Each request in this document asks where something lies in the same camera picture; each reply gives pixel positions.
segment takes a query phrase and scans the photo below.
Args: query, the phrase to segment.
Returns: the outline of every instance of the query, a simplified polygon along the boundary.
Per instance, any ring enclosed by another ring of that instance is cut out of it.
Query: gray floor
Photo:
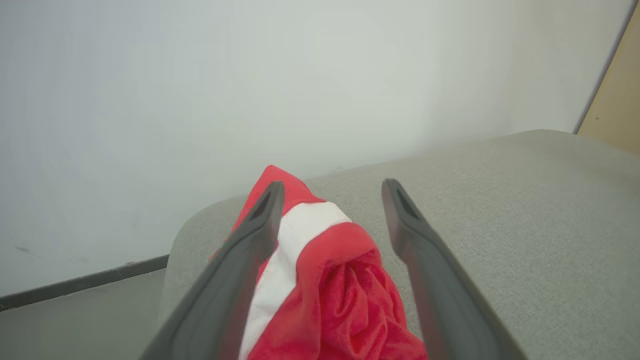
[[[164,269],[0,313],[0,359],[137,359],[156,331]]]

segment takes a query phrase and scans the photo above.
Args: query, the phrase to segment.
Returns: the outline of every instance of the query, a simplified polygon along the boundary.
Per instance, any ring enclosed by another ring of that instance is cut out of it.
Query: fabric surface
[[[306,181],[376,242],[420,334],[380,195],[398,179],[530,359],[631,359],[640,352],[640,158],[559,131],[528,131]],[[178,233],[163,321],[220,247],[246,197]]]
[[[273,181],[285,188],[283,216],[258,272],[240,359],[426,359],[371,237],[302,181],[269,166],[234,228]]]

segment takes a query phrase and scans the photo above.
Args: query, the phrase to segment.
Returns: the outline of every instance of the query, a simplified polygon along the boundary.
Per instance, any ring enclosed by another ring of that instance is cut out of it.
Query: towel
[[[376,244],[301,180],[267,167],[234,230],[273,181],[285,188],[280,230],[258,273],[240,359],[427,359]]]

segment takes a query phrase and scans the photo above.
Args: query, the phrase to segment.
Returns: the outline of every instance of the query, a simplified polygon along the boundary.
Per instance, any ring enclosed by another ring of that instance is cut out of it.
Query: white stripe
[[[278,247],[264,267],[249,307],[239,358],[255,346],[284,300],[296,287],[296,262],[302,249],[333,225],[351,222],[332,202],[298,204],[280,219]]]

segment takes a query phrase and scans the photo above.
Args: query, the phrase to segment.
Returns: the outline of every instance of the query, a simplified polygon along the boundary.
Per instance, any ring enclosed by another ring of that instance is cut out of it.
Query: baseboard
[[[59,282],[41,288],[8,295],[0,298],[0,311],[15,309],[16,307],[34,304],[36,302],[69,295],[77,291],[94,288],[110,282],[124,280],[126,278],[146,274],[148,272],[166,268],[169,255],[160,256],[139,263],[125,265],[120,268],[99,272],[77,279]]]

